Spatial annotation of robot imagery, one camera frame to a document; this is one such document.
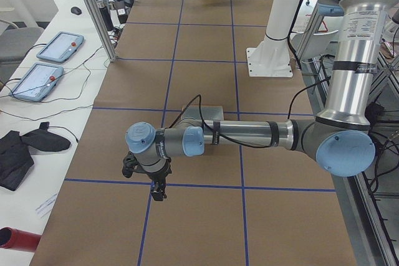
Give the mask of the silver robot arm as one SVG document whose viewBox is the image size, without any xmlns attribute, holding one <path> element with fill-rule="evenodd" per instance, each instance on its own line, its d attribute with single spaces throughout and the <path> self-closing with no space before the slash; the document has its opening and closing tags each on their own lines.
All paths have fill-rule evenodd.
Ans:
<svg viewBox="0 0 399 266">
<path fill-rule="evenodd" d="M 281 146 L 305 153 L 322 169 L 340 177 L 355 176 L 373 162 L 375 147 L 365 118 L 368 93 L 377 71 L 383 26 L 398 0 L 328 0 L 344 12 L 324 109 L 314 120 L 205 120 L 181 113 L 167 128 L 139 122 L 126 132 L 128 154 L 122 173 L 146 174 L 151 196 L 166 198 L 166 177 L 175 156 L 198 156 L 207 144 L 233 143 L 249 148 Z"/>
</svg>

